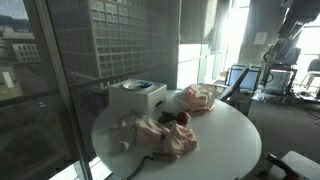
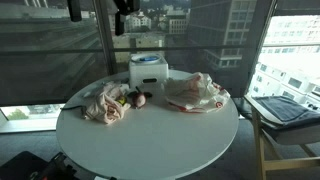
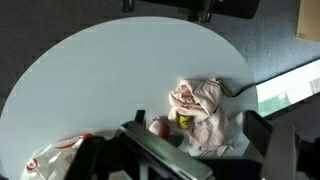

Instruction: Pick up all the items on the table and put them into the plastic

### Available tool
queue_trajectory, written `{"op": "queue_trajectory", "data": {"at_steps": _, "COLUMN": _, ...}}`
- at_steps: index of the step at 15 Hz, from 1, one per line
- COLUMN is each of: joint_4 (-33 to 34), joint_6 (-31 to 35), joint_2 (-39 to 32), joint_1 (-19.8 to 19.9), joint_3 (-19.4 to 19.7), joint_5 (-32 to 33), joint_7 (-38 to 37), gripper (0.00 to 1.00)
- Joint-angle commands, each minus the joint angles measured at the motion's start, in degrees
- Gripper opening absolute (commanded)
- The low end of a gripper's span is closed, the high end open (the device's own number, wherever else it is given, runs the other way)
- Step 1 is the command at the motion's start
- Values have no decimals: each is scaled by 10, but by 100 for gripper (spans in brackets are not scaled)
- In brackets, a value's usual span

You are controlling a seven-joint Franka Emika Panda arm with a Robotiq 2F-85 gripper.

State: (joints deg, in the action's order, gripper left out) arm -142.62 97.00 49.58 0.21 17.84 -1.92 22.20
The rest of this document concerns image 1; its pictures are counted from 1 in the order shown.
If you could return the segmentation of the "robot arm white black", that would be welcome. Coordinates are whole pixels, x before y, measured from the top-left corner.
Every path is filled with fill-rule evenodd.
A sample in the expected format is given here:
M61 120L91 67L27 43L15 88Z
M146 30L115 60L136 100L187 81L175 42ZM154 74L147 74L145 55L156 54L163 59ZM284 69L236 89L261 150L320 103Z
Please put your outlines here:
M320 0L283 0L281 6L289 11L278 32L276 47L288 51L302 28L315 21L320 14Z

